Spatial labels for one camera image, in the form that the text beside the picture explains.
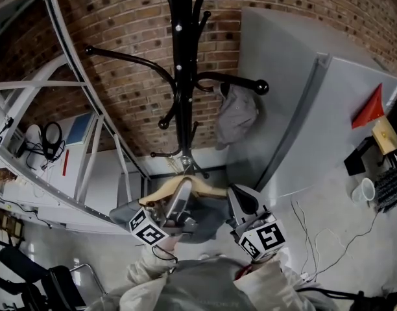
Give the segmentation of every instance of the clothes hanger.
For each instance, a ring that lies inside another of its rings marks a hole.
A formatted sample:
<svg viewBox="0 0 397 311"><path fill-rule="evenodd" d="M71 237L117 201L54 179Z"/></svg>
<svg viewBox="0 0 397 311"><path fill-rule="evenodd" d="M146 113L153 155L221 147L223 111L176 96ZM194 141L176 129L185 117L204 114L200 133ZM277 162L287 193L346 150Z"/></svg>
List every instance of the clothes hanger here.
<svg viewBox="0 0 397 311"><path fill-rule="evenodd" d="M144 198L140 198L138 203L146 206L150 202L158 202L165 197L171 196L174 194L178 185L184 178L189 178L191 180L193 184L192 191L196 192L200 196L211 196L215 198L227 197L227 189L211 187L194 175L179 175L166 181L156 192L149 194Z"/></svg>

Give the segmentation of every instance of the concrete floor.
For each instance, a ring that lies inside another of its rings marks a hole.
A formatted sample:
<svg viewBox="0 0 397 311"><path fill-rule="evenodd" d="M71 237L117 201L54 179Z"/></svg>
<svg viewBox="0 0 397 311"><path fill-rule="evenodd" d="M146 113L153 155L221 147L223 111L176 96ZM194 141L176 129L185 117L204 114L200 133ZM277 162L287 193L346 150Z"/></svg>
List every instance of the concrete floor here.
<svg viewBox="0 0 397 311"><path fill-rule="evenodd" d="M374 211L366 203L362 206L355 205L349 197L358 179L359 177L349 178L341 165L314 187L292 197L298 214L302 217L296 206L297 201L305 212L313 243L316 235L326 228L335 233L333 235L326 230L317 238L319 270L335 262L344 252L343 246L355 235L370 229L375 217ZM288 245L284 250L284 257L288 258L287 264L300 273L307 257L304 245L306 237L292 211L291 197L278 200L272 206L272 211L282 220L286 229ZM219 229L215 240L199 245L179 244L176 254L179 259L196 259L202 253L224 253L229 257L248 260L245 252L230 238L229 232L230 227L224 225ZM49 230L34 224L26 225L25 239L22 250L46 268L59 264L72 268L78 263L90 263L107 291L124 283L125 268L138 258L141 249L136 246L139 242L131 236ZM310 249L309 261L304 271L315 272ZM2 265L0 276L14 282L19 280ZM88 272L82 270L75 279L89 303L99 292L94 283L89 282L88 277ZM338 264L318 275L318 282L331 290L363 290L367 296L382 295L382 289L397 290L397 207L387 214L379 214L371 233L358 237ZM0 303L2 301L12 302L13 298L0 291ZM348 310L350 304L339 303L339 306L341 310Z"/></svg>

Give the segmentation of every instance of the black coat rack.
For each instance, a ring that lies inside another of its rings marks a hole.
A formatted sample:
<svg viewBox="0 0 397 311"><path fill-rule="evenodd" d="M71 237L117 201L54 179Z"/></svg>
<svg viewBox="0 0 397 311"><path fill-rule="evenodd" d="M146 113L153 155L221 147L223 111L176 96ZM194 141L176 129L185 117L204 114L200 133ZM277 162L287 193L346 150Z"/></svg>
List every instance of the black coat rack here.
<svg viewBox="0 0 397 311"><path fill-rule="evenodd" d="M104 49L87 46L86 54L96 54L110 58L126 60L129 62L146 65L156 71L166 80L173 90L174 102L167 115L158 122L160 129L167 129L173 117L176 119L176 131L178 148L171 153L151 152L151 157L172 157L182 153L181 162L186 174L194 174L194 167L208 178L208 174L197 165L191 155L191 143L199 125L194 122L192 127L192 102L193 89L196 87L201 91L212 92L212 87L204 87L199 84L200 80L210 79L227 84L235 84L255 91L258 95L268 92L268 83L264 80L248 80L237 76L225 75L215 72L203 72L197 74L197 50L200 35L206 25L211 13L205 11L200 21L200 10L204 0L196 0L191 9L192 0L168 0L171 13L171 28L173 32L173 59L174 78L158 64L137 56L123 54Z"/></svg>

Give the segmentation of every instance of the red cone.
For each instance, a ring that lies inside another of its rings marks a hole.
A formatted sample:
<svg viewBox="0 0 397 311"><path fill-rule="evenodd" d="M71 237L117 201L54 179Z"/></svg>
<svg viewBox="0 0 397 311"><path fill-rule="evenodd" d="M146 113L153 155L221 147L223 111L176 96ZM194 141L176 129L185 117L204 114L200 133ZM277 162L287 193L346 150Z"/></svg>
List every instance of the red cone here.
<svg viewBox="0 0 397 311"><path fill-rule="evenodd" d="M385 113L383 112L383 106L381 105L381 86L382 83L380 83L365 107L354 119L352 122L352 129L365 126L370 121L384 116Z"/></svg>

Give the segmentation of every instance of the notebook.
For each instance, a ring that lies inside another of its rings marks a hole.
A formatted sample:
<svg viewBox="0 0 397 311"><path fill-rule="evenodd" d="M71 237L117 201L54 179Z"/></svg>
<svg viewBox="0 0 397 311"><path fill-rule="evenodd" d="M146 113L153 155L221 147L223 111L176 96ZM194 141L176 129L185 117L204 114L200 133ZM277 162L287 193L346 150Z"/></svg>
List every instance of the notebook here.
<svg viewBox="0 0 397 311"><path fill-rule="evenodd" d="M90 126L92 124L94 115L87 113L76 117L73 125L67 136L66 145L81 145L85 142Z"/></svg>

